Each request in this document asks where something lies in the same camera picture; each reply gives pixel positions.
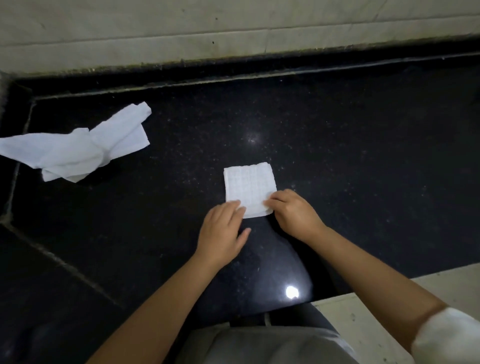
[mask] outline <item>white sleeve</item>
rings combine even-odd
[[[446,308],[423,324],[412,344],[417,364],[480,363],[480,322]]]

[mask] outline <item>grout line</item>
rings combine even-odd
[[[48,250],[45,246],[42,244],[36,243],[29,237],[27,237],[25,234],[23,234],[20,230],[18,230],[16,227],[12,226],[11,224],[3,224],[6,229],[8,229],[10,232],[16,235],[16,237],[25,243],[27,243],[30,247],[34,248],[37,250],[39,253],[43,254],[46,256],[48,259],[52,260],[53,262],[57,263],[60,267],[65,269],[67,272],[69,272],[72,276],[80,280],[81,282],[85,283],[87,286],[92,288],[95,292],[99,293],[103,297],[105,297],[107,300],[109,300],[111,303],[114,305],[124,309],[123,305],[114,300],[105,290],[96,282],[93,282],[90,280],[87,276],[85,276],[82,272],[80,272],[77,268],[74,266],[68,264],[65,262],[62,258],[59,256],[55,255],[52,253],[50,250]]]
[[[27,121],[25,122],[24,128],[22,130],[22,134],[25,134],[28,131],[28,127],[30,126],[30,120],[32,118],[33,108],[35,107],[36,102],[33,100],[32,104],[30,105],[30,110],[28,112]],[[18,172],[20,170],[20,162],[17,162],[15,165],[15,169],[13,170],[12,182],[10,184],[10,193],[8,195],[8,200],[4,207],[4,213],[0,216],[0,222],[3,224],[10,224],[13,220],[12,214],[12,202],[13,202],[13,193],[15,192],[15,186],[17,185],[17,177]]]
[[[129,92],[129,91],[142,91],[148,89],[157,89],[163,87],[174,87],[174,86],[188,86],[188,85],[202,85],[202,84],[211,84],[217,82],[228,82],[228,81],[237,81],[237,80],[250,80],[250,79],[257,79],[257,78],[269,78],[269,77],[281,77],[281,76],[290,76],[295,74],[308,74],[308,73],[321,73],[321,72],[330,72],[330,71],[340,71],[340,70],[348,70],[348,69],[356,69],[356,68],[367,68],[367,67],[374,67],[374,66],[381,66],[387,64],[396,64],[396,63],[405,63],[405,62],[419,62],[419,61],[431,61],[431,60],[446,60],[451,58],[458,58],[458,57],[469,57],[469,56],[479,56],[480,51],[478,52],[468,52],[468,53],[458,53],[458,54],[446,54],[440,56],[425,56],[425,57],[405,57],[405,58],[395,58],[391,60],[384,60],[384,61],[374,61],[368,63],[361,63],[361,64],[354,64],[348,66],[331,66],[325,68],[317,68],[317,69],[310,69],[310,70],[293,70],[293,71],[274,71],[269,73],[258,73],[258,74],[242,74],[238,76],[225,76],[219,77],[215,79],[200,79],[200,80],[189,80],[185,82],[179,83],[162,83],[156,85],[148,85],[148,86],[135,86],[135,87],[127,87],[127,88],[111,88],[101,91],[88,91],[88,92],[80,92],[77,94],[57,94],[57,95],[48,95],[48,96],[37,96],[34,97],[34,101],[41,101],[41,100],[49,100],[49,99],[58,99],[58,98],[65,98],[65,97],[83,97],[83,96],[93,96],[93,95],[104,95],[104,94],[115,94],[115,93],[122,93],[122,92]]]
[[[426,17],[413,17],[413,18],[401,18],[401,19],[385,19],[385,20],[365,20],[360,22],[348,22],[348,23],[324,23],[324,24],[305,24],[305,25],[294,25],[294,26],[282,26],[278,28],[249,28],[249,29],[229,29],[223,31],[199,31],[191,33],[166,33],[166,34],[157,34],[150,36],[119,36],[111,38],[84,38],[84,39],[73,39],[69,41],[46,41],[46,42],[35,42],[35,43],[12,43],[12,44],[0,44],[0,48],[17,48],[17,47],[31,47],[31,46],[47,46],[47,45],[61,45],[61,44],[74,44],[74,43],[83,43],[83,42],[102,42],[102,41],[112,41],[112,40],[132,40],[132,39],[152,39],[152,38],[161,38],[161,37],[173,37],[173,36],[201,36],[201,35],[218,35],[218,34],[227,34],[227,33],[243,33],[243,32],[258,32],[264,30],[285,30],[285,29],[302,29],[302,28],[313,28],[320,26],[338,26],[338,25],[348,25],[348,24],[381,24],[381,23],[398,23],[398,22],[410,22],[410,21],[429,21],[429,20],[441,20],[441,19],[461,19],[461,18],[474,18],[478,17],[480,14],[459,14],[459,15],[445,15],[445,16],[436,16],[433,18]]]

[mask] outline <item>right hand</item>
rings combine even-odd
[[[327,229],[313,207],[292,190],[273,192],[264,205],[275,211],[284,232],[310,246]]]

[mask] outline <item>left hand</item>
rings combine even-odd
[[[230,201],[212,208],[205,216],[200,229],[195,255],[220,270],[230,263],[240,252],[248,239],[250,228],[238,237],[245,207],[240,201]]]

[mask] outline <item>crumpled paper towel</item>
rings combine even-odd
[[[257,218],[271,214],[272,209],[262,202],[276,191],[272,167],[267,162],[252,166],[229,167],[223,170],[225,199],[240,200],[247,210],[243,218]]]
[[[112,159],[143,149],[148,141],[142,122],[152,113],[142,102],[131,104],[92,130],[70,134],[32,133],[0,138],[0,155],[41,168],[44,181],[78,182]]]

